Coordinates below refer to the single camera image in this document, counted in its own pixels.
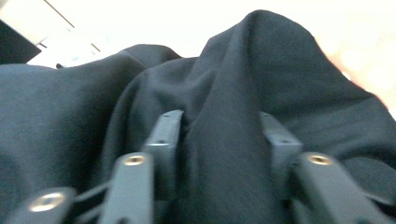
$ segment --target grommet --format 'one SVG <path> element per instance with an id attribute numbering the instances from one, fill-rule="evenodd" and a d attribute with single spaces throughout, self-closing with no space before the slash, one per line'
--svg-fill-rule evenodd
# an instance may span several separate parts
<path id="1" fill-rule="evenodd" d="M 145 158 L 142 156 L 132 156 L 125 159 L 125 165 L 140 165 L 145 162 Z"/>
<path id="2" fill-rule="evenodd" d="M 332 161 L 329 158 L 323 157 L 323 156 L 318 156 L 318 155 L 309 156 L 308 160 L 311 161 L 314 164 L 317 164 L 317 165 L 330 165 L 330 164 L 332 164 Z"/>
<path id="3" fill-rule="evenodd" d="M 57 207 L 64 201 L 65 197 L 60 192 L 50 193 L 39 197 L 34 200 L 30 206 L 29 210 L 31 212 L 44 212 Z"/>

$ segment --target wrinkled fabric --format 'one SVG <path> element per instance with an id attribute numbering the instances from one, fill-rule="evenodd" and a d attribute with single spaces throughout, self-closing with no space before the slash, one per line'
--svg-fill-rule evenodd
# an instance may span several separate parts
<path id="1" fill-rule="evenodd" d="M 349 82 L 299 24 L 255 11 L 184 59 L 139 45 L 52 70 L 0 66 L 0 217 L 47 188 L 107 181 L 117 157 L 139 151 L 157 118 L 184 111 L 177 198 L 165 223 L 288 223 L 270 173 L 259 112 L 304 151 L 344 163 L 361 187 L 396 195 L 396 124 Z"/>

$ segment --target dark fabric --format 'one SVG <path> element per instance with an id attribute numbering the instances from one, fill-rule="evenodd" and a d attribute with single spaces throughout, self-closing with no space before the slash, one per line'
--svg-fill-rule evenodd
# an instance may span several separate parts
<path id="1" fill-rule="evenodd" d="M 396 193 L 387 109 L 344 78 L 304 28 L 272 12 L 249 14 L 197 58 L 140 45 L 75 68 L 2 66 L 0 83 L 1 217 L 40 189 L 108 180 L 115 159 L 138 151 L 175 109 L 184 111 L 178 197 L 164 222 L 290 222 L 259 111 L 304 150 L 346 161 L 364 189 Z"/>

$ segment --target black cloth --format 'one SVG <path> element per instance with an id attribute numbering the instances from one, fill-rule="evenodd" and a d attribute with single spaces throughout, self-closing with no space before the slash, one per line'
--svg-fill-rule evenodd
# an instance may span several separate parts
<path id="1" fill-rule="evenodd" d="M 156 119 L 183 110 L 169 223 L 287 223 L 259 111 L 304 151 L 339 159 L 366 190 L 396 195 L 396 124 L 299 24 L 255 11 L 197 58 L 139 45 L 60 70 L 0 66 L 0 216 L 41 189 L 82 192 L 140 149 Z"/>

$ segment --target gray plastic part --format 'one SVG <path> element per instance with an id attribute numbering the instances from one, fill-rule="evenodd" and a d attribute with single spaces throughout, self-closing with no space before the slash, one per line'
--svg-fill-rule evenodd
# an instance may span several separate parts
<path id="1" fill-rule="evenodd" d="M 326 157 L 331 163 L 313 163 L 309 160 L 311 156 Z M 297 223 L 305 223 L 299 218 L 306 220 L 309 216 L 312 223 L 392 223 L 366 198 L 341 164 L 328 155 L 303 153 L 295 163 L 292 176 L 299 186 L 293 194 L 293 206 L 298 208 Z"/>
<path id="2" fill-rule="evenodd" d="M 288 161 L 301 153 L 303 143 L 288 131 L 277 119 L 260 113 L 262 133 L 272 148 L 272 173 L 282 200 L 290 197 L 287 186 L 290 167 Z"/>
<path id="3" fill-rule="evenodd" d="M 126 165 L 127 158 L 144 157 L 144 162 Z M 112 184 L 105 197 L 99 223 L 153 223 L 154 163 L 149 153 L 120 157 L 114 167 Z"/>
<path id="4" fill-rule="evenodd" d="M 177 142 L 182 115 L 181 110 L 162 114 L 143 148 L 155 160 L 155 200 L 158 201 L 176 197 Z"/>
<path id="5" fill-rule="evenodd" d="M 64 199 L 56 207 L 40 212 L 32 212 L 29 208 L 31 204 L 38 198 L 44 195 L 59 193 L 62 194 Z M 46 189 L 38 192 L 34 196 L 30 197 L 28 200 L 24 201 L 23 204 L 18 208 L 18 210 L 13 213 L 13 215 L 6 221 L 6 224 L 59 224 L 67 221 L 68 213 L 73 205 L 74 197 L 76 196 L 76 191 L 71 188 L 56 188 L 56 189 Z"/>

